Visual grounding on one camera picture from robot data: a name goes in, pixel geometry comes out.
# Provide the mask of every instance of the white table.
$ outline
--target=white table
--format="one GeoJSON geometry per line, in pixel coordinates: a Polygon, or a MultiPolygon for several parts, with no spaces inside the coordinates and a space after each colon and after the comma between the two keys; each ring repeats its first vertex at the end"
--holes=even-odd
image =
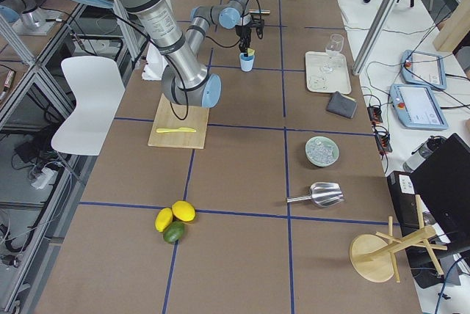
{"type": "MultiPolygon", "coordinates": [[[[338,0],[338,2],[343,12],[343,21],[346,26],[352,55],[356,58],[367,34],[367,30],[361,29],[369,29],[382,0],[371,0],[368,4],[364,4],[362,0],[338,0]]],[[[410,8],[410,0],[400,0],[388,17],[386,26],[375,44],[370,58],[368,58],[367,63],[370,65],[366,66],[360,74],[364,94],[372,93],[380,99],[381,103],[386,103],[387,95],[373,87],[388,92],[391,84],[405,83],[399,74],[401,69],[398,65],[402,54],[405,50],[413,50],[421,41],[424,34],[426,34],[425,32],[400,34],[390,31],[412,33],[429,29],[433,25],[433,19],[429,16],[421,0],[415,0],[413,8],[410,8]],[[382,62],[395,66],[385,66],[374,62],[382,62]]],[[[449,55],[449,53],[440,53],[435,50],[433,40],[437,34],[437,29],[432,30],[417,50],[442,56],[449,55]]],[[[444,58],[444,67],[446,73],[459,76],[465,75],[453,55],[444,58]]],[[[464,103],[470,103],[470,81],[447,77],[446,92],[464,103]]],[[[458,102],[442,92],[435,92],[435,96],[441,106],[459,105],[458,102]]],[[[377,104],[374,98],[364,97],[364,100],[367,103],[371,100],[372,105],[377,104]]],[[[449,128],[445,131],[407,129],[398,120],[391,105],[383,106],[382,116],[384,121],[383,126],[391,134],[391,146],[393,149],[392,153],[387,154],[388,167],[386,160],[383,159],[386,174],[394,170],[402,170],[403,162],[410,157],[411,152],[431,135],[450,136],[453,133],[457,133],[467,144],[470,144],[470,132],[465,126],[465,121],[470,118],[470,109],[444,110],[444,116],[449,123],[449,128]]],[[[463,283],[462,286],[446,286],[444,293],[451,296],[452,299],[441,300],[439,307],[440,314],[464,313],[470,307],[470,298],[468,296],[470,277],[462,275],[460,276],[460,281],[463,283]]],[[[434,313],[438,300],[436,294],[441,290],[441,285],[435,285],[424,290],[416,285],[416,289],[423,312],[434,313]]]]}

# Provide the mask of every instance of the green avocado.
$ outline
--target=green avocado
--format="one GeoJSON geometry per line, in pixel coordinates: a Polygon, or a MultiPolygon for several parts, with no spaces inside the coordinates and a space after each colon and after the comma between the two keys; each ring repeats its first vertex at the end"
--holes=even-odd
{"type": "Polygon", "coordinates": [[[168,243],[175,243],[184,234],[184,223],[173,221],[163,232],[163,239],[168,243]]]}

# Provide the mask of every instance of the glass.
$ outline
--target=glass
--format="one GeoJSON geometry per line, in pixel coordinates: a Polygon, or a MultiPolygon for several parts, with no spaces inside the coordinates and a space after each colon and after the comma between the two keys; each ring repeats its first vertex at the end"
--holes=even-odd
{"type": "Polygon", "coordinates": [[[333,58],[341,52],[344,45],[344,38],[340,34],[332,34],[330,41],[325,46],[325,52],[329,56],[328,61],[320,67],[320,70],[324,73],[331,73],[334,71],[332,66],[333,58]]]}

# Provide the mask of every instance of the black monitor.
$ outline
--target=black monitor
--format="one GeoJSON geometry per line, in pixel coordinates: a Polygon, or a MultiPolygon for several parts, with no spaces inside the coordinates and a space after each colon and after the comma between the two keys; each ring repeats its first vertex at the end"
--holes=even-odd
{"type": "MultiPolygon", "coordinates": [[[[446,233],[447,251],[435,251],[438,258],[462,253],[470,255],[470,147],[451,135],[427,160],[411,173],[415,193],[446,233]]],[[[410,256],[411,267],[430,261],[427,254],[410,256]]]]}

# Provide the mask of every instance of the bowl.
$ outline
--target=bowl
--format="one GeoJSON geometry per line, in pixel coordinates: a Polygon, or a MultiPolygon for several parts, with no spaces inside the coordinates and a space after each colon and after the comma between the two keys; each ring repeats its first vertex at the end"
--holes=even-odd
{"type": "Polygon", "coordinates": [[[326,167],[338,160],[339,148],[326,136],[313,136],[305,144],[305,154],[313,165],[326,167]]]}

